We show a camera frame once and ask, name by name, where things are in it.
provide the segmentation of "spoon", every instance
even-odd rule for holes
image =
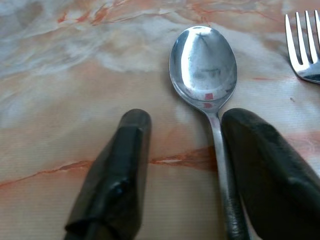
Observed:
[[[183,31],[174,43],[169,73],[177,93],[210,121],[227,239],[248,240],[249,230],[218,118],[219,109],[236,88],[235,55],[217,30],[193,26]]]

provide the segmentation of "black object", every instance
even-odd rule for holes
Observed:
[[[65,240],[132,240],[142,222],[151,118],[133,109],[93,162]]]
[[[320,239],[320,180],[269,123],[241,108],[222,130],[250,221],[263,240]]]

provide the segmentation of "spoon handle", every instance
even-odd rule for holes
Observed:
[[[250,240],[250,234],[238,193],[234,170],[221,131],[217,113],[207,115],[213,133],[218,167],[224,224],[228,240]]]

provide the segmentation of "marble surface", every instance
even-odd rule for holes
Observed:
[[[320,87],[289,63],[284,14],[318,0],[0,1],[0,239],[62,239],[92,161],[132,108],[153,122],[137,240],[222,240],[210,127],[174,92],[168,60],[206,25],[234,50],[238,85],[221,113],[274,125],[320,174]]]

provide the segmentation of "fork head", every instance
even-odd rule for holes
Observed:
[[[296,30],[297,30],[297,36],[298,36],[298,45],[299,45],[301,63],[299,62],[296,54],[289,17],[287,14],[285,15],[286,43],[288,47],[291,66],[294,72],[301,79],[320,84],[320,59],[319,59],[320,54],[317,52],[317,48],[315,46],[315,41],[312,33],[308,11],[305,11],[305,23],[306,23],[306,32],[307,32],[307,38],[308,38],[310,59],[308,58],[308,55],[307,55],[306,46],[305,46],[300,19],[299,19],[299,14],[297,12],[295,13],[295,18],[296,18]],[[316,35],[317,35],[316,42],[320,47],[320,20],[319,20],[319,15],[317,10],[314,11],[314,18],[315,18]]]

